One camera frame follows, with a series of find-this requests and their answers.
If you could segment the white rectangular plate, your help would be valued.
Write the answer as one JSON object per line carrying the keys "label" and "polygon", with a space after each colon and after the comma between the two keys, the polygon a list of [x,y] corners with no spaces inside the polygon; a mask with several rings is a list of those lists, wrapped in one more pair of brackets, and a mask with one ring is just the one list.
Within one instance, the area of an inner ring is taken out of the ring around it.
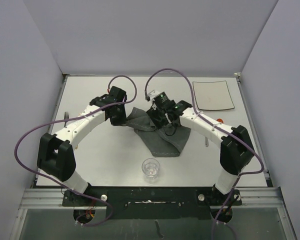
{"label": "white rectangular plate", "polygon": [[203,111],[226,111],[235,108],[227,82],[193,82],[197,108]]}

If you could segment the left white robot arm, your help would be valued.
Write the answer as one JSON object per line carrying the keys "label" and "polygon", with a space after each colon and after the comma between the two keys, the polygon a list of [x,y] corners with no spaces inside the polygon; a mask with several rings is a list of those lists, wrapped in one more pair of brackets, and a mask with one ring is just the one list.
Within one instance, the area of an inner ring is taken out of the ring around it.
{"label": "left white robot arm", "polygon": [[107,108],[88,105],[79,117],[54,134],[46,133],[40,138],[37,167],[74,190],[74,200],[85,206],[90,203],[92,193],[87,189],[89,183],[76,171],[74,148],[95,127],[108,119],[112,125],[120,126],[127,117],[123,104]]}

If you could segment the grey cloth placemat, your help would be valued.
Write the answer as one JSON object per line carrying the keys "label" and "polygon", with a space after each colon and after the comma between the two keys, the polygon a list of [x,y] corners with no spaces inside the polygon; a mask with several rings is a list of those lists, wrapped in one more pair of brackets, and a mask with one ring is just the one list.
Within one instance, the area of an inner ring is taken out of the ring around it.
{"label": "grey cloth placemat", "polygon": [[133,128],[152,156],[159,158],[175,158],[180,156],[190,137],[191,130],[179,126],[157,129],[147,113],[134,107],[127,117],[127,127]]}

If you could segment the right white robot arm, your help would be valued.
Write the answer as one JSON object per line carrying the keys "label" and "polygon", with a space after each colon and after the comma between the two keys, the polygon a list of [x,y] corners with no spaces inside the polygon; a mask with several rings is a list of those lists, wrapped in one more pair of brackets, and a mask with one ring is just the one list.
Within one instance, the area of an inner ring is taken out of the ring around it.
{"label": "right white robot arm", "polygon": [[216,121],[198,112],[184,100],[176,103],[169,99],[163,102],[153,99],[146,113],[158,129],[169,124],[189,128],[219,147],[222,170],[214,185],[216,189],[212,192],[212,197],[220,205],[229,201],[230,191],[237,178],[254,157],[248,130],[242,125],[232,127]]}

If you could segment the black plastic fork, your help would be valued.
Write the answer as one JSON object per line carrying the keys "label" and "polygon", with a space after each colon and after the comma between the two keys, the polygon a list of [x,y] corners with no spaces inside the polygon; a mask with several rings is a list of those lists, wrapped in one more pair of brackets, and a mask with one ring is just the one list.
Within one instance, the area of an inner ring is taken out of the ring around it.
{"label": "black plastic fork", "polygon": [[68,111],[64,112],[64,119],[65,120],[69,119],[69,112]]}

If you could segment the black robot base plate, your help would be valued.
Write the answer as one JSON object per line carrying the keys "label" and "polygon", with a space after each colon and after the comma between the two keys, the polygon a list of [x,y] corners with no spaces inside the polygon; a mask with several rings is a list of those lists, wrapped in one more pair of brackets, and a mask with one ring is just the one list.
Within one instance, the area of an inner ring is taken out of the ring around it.
{"label": "black robot base plate", "polygon": [[242,205],[239,190],[230,197],[215,187],[118,187],[90,186],[84,195],[66,190],[64,207],[104,207],[113,220],[174,220],[218,217],[230,221],[232,207]]}

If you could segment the aluminium frame rail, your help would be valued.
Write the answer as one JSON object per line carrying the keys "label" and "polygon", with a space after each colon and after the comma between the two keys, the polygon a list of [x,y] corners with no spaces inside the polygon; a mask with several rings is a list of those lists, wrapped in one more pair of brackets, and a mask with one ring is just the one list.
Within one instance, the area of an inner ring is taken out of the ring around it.
{"label": "aluminium frame rail", "polygon": [[112,206],[128,207],[130,204],[185,204],[219,207],[225,201],[234,206],[274,206],[281,204],[281,191],[273,187],[240,187],[230,197],[213,191],[210,187],[94,187],[92,193],[101,202],[57,188],[32,188],[24,191],[20,209],[83,209]]}

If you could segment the silver table knife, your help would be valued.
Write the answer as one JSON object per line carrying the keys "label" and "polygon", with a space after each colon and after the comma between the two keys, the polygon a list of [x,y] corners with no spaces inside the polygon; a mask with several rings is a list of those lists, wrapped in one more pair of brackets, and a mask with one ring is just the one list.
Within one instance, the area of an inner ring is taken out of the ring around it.
{"label": "silver table knife", "polygon": [[205,146],[208,147],[209,146],[209,139],[207,137],[205,137]]}

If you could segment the clear plastic cup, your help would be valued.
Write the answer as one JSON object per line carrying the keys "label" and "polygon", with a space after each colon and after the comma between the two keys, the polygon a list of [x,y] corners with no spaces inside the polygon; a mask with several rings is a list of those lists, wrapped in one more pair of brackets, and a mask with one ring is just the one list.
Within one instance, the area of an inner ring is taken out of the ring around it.
{"label": "clear plastic cup", "polygon": [[149,184],[154,184],[160,176],[161,165],[155,158],[148,158],[143,161],[141,169],[145,181]]}

